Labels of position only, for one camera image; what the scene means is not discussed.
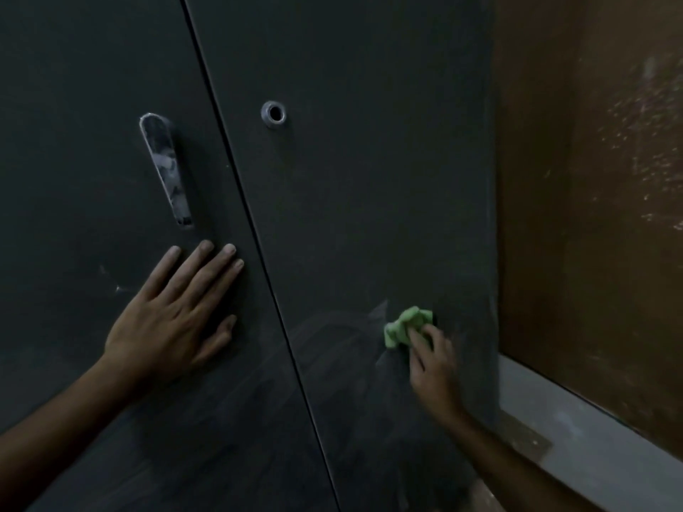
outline green cloth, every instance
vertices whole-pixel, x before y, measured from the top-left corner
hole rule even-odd
[[[431,310],[424,310],[419,307],[404,310],[396,321],[385,325],[385,345],[387,348],[396,348],[399,343],[403,343],[410,347],[411,339],[408,338],[408,327],[419,331],[423,325],[433,324],[433,320],[434,313]]]

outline dark gray metal cabinet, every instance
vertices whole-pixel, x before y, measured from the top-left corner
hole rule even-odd
[[[37,511],[336,509],[179,0],[0,0],[0,425],[73,381],[171,244],[233,241],[235,359],[112,424]],[[194,232],[138,129],[175,122]]]
[[[472,472],[381,329],[433,308],[494,422],[490,0],[188,5],[342,510],[452,506]]]

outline dusty surface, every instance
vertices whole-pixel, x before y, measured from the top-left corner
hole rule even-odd
[[[683,457],[683,0],[498,0],[501,349]]]

